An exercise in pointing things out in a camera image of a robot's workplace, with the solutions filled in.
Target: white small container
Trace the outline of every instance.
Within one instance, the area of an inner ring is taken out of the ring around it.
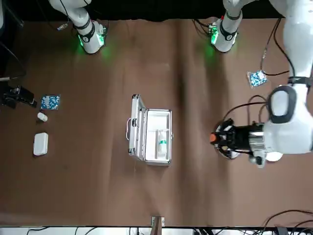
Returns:
[[[34,155],[40,156],[48,152],[48,134],[38,133],[35,134],[34,140]]]
[[[38,117],[41,121],[47,121],[47,120],[48,120],[47,115],[45,115],[45,114],[43,114],[43,113],[41,113],[41,112],[39,112],[39,113],[37,114],[37,117]]]

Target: blue pill packet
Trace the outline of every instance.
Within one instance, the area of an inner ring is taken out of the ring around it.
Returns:
[[[44,95],[41,99],[41,109],[58,110],[60,95]]]
[[[252,88],[258,87],[268,81],[266,75],[261,70],[257,72],[248,72],[247,76]]]

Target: open aluminum case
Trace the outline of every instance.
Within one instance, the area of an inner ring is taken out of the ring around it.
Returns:
[[[128,153],[149,165],[168,166],[172,151],[172,111],[147,109],[139,94],[132,98],[132,116],[126,124]]]

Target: case lid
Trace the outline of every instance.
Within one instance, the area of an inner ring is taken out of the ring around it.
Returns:
[[[144,159],[146,135],[146,107],[139,94],[132,97],[132,116],[130,119],[129,155]]]

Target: white box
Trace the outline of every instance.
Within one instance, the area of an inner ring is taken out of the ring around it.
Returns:
[[[34,155],[40,156],[48,152],[48,134],[38,133],[35,134],[34,139]]]

